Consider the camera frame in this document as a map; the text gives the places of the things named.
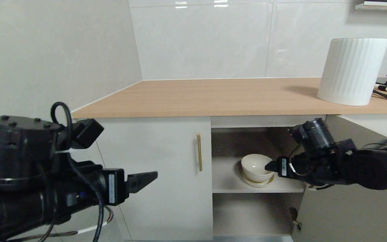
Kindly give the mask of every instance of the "cabinet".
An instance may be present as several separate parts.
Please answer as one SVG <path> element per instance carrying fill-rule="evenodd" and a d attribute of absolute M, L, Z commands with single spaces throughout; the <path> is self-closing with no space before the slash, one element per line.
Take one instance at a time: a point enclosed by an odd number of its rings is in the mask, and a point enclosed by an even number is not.
<path fill-rule="evenodd" d="M 211 240 L 210 117 L 98 119 L 106 167 L 158 178 L 120 205 L 132 240 Z M 197 134 L 201 137 L 202 168 Z"/>
<path fill-rule="evenodd" d="M 305 191 L 279 178 L 267 187 L 245 184 L 241 157 L 287 155 L 295 141 L 287 127 L 325 116 L 109 118 L 98 146 L 106 167 L 126 173 L 158 171 L 158 178 L 120 205 L 132 240 L 211 240 L 214 236 L 288 236 L 295 242 L 368 241 L 387 232 L 387 190 L 358 185 Z M 328 115 L 335 140 L 364 144 L 386 138 L 347 117 Z M 199 171 L 197 134 L 203 171 Z M 289 207 L 299 210 L 293 232 Z"/>

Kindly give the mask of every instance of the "countertop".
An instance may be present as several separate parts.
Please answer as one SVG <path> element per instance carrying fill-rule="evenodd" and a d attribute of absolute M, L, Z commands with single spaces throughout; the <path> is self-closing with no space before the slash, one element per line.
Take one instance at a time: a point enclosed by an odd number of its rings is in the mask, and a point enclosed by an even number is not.
<path fill-rule="evenodd" d="M 316 97 L 320 78 L 141 81 L 72 113 L 73 118 L 387 114 L 387 100 L 346 106 Z"/>

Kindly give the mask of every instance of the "ribbed white vase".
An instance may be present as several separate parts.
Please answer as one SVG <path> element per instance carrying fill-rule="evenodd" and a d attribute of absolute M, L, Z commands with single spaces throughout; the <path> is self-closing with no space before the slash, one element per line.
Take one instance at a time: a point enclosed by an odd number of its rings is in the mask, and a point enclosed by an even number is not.
<path fill-rule="evenodd" d="M 317 97 L 344 105 L 367 105 L 386 47 L 387 39 L 331 40 Z"/>

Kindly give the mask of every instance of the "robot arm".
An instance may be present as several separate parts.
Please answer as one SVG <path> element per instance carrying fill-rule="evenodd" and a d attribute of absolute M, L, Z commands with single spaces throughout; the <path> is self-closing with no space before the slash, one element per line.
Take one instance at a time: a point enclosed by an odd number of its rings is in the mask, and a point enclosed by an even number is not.
<path fill-rule="evenodd" d="M 335 142 L 321 118 L 295 126 L 289 133 L 305 151 L 281 156 L 266 170 L 315 186 L 359 184 L 387 189 L 387 140 L 358 150 L 351 139 Z"/>
<path fill-rule="evenodd" d="M 125 181 L 123 169 L 75 162 L 64 151 L 67 143 L 68 148 L 87 149 L 102 131 L 93 119 L 68 128 L 55 120 L 0 116 L 0 241 L 41 225 L 67 222 L 71 214 L 98 205 L 99 199 L 103 205 L 119 205 L 157 178 L 154 171 L 128 175 Z"/>

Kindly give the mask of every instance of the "white tiled wall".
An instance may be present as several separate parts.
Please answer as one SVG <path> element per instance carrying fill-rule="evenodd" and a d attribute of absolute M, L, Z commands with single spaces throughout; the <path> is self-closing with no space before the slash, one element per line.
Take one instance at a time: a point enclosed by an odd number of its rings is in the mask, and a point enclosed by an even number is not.
<path fill-rule="evenodd" d="M 0 0 L 0 115 L 49 119 L 141 79 L 128 0 Z"/>
<path fill-rule="evenodd" d="M 130 1 L 144 80 L 265 75 L 273 4 L 209 2 Z"/>
<path fill-rule="evenodd" d="M 387 38 L 387 12 L 358 0 L 129 3 L 144 80 L 321 76 L 333 38 Z"/>

